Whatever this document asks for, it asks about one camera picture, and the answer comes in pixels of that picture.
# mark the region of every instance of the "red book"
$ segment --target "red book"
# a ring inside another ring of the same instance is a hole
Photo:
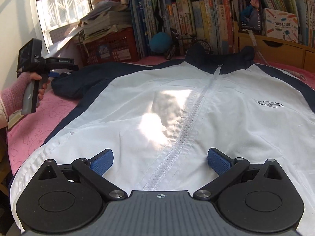
[[[223,0],[225,14],[226,14],[226,24],[227,24],[227,39],[229,43],[229,54],[233,53],[233,44],[234,44],[234,37],[233,37],[233,22],[232,22],[232,13],[230,8],[230,0]]]

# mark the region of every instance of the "label printer box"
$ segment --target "label printer box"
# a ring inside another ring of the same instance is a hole
[[[266,36],[298,42],[297,16],[292,13],[264,9]]]

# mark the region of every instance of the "metal screw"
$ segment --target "metal screw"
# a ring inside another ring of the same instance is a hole
[[[109,196],[115,199],[122,198],[125,195],[125,193],[121,190],[113,190],[109,193]]]
[[[208,198],[211,196],[211,192],[209,192],[207,190],[198,190],[198,191],[196,191],[196,195],[199,198]]]

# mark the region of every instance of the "wooden drawer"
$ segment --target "wooden drawer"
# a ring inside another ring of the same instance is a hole
[[[256,41],[261,54],[267,61],[303,68],[303,49],[277,42],[264,42],[259,39]],[[240,37],[239,50],[245,46],[253,46],[251,39]]]
[[[305,51],[304,70],[315,73],[315,53]]]

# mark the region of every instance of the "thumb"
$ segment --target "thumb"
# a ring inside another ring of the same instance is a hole
[[[32,80],[41,80],[42,79],[42,77],[39,74],[35,73],[35,72],[30,73],[30,78]]]

